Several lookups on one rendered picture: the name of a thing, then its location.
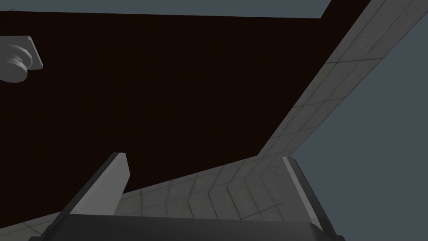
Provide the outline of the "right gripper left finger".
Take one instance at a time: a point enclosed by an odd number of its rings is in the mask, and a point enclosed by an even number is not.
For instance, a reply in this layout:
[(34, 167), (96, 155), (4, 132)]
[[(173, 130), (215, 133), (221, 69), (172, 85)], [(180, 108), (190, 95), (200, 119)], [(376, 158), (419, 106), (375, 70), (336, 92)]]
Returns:
[(126, 154), (113, 153), (59, 215), (113, 215), (129, 177)]

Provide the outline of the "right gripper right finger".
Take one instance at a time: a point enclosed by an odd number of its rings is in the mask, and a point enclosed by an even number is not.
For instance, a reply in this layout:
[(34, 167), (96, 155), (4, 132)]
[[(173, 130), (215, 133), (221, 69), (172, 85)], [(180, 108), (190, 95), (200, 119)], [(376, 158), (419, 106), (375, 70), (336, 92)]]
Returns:
[(281, 161), (281, 214), (284, 221), (305, 222), (324, 232), (335, 229), (294, 158)]

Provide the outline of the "grey door knob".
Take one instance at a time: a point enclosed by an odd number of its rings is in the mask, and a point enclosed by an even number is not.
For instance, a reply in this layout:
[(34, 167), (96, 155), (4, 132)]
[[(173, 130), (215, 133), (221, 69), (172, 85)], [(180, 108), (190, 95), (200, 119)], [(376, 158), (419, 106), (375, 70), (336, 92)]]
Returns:
[(0, 36), (0, 80), (23, 82), (29, 70), (40, 70), (43, 63), (30, 36)]

